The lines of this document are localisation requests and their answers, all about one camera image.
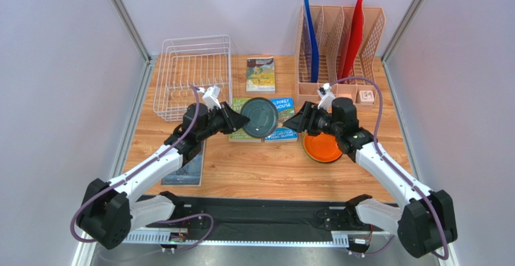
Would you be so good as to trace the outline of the dark brown plate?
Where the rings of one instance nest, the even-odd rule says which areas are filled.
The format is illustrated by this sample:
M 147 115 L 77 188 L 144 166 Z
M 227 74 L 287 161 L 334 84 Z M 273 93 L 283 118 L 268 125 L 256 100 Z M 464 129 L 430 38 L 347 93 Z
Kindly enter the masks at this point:
M 246 134 L 253 138 L 270 136 L 277 128 L 279 112 L 271 100 L 256 97 L 242 106 L 240 114 L 249 118 L 243 126 Z

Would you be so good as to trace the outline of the orange plate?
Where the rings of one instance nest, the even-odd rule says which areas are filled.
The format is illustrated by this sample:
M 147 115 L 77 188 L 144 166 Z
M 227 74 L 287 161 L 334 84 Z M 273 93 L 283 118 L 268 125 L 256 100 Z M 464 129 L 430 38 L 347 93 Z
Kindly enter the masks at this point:
M 328 134 L 320 134 L 318 136 L 305 135 L 303 143 L 312 146 L 316 151 L 319 163 L 332 163 L 342 157 L 343 152 L 338 147 L 335 137 Z

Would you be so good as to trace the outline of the green plate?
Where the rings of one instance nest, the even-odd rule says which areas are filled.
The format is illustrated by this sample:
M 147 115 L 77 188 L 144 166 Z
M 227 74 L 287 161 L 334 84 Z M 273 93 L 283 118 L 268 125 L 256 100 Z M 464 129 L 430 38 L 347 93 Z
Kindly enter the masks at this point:
M 303 143 L 302 147 L 303 147 L 303 151 L 307 157 L 309 157 L 311 160 L 319 162 L 319 159 L 317 158 L 317 155 L 316 155 L 316 151 L 312 148 L 311 145 L 309 145 L 307 143 Z

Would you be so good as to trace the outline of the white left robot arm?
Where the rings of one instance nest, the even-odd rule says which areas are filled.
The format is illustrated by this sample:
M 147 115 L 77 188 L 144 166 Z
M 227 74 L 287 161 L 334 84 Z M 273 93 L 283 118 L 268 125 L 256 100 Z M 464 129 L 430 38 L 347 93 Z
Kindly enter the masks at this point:
M 226 102 L 213 109 L 202 103 L 191 104 L 182 123 L 154 154 L 109 181 L 97 178 L 89 183 L 82 205 L 71 221 L 71 233 L 80 228 L 89 235 L 88 242 L 98 242 L 110 250 L 130 232 L 170 219 L 176 208 L 173 194 L 161 193 L 142 200 L 143 194 L 192 161 L 206 139 L 218 133 L 236 132 L 249 121 Z

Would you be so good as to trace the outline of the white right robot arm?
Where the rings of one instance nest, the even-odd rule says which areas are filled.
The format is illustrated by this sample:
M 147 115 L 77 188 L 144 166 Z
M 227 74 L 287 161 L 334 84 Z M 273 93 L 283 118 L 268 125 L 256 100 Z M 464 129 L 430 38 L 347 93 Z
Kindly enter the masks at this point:
M 368 195 L 349 200 L 346 205 L 360 223 L 393 234 L 414 258 L 439 248 L 444 250 L 442 258 L 448 258 L 449 244 L 458 238 L 451 196 L 445 190 L 432 190 L 393 160 L 377 137 L 359 125 L 357 108 L 351 99 L 334 99 L 330 111 L 305 102 L 283 124 L 310 136 L 333 136 L 342 153 L 366 169 L 394 198 L 396 206 Z

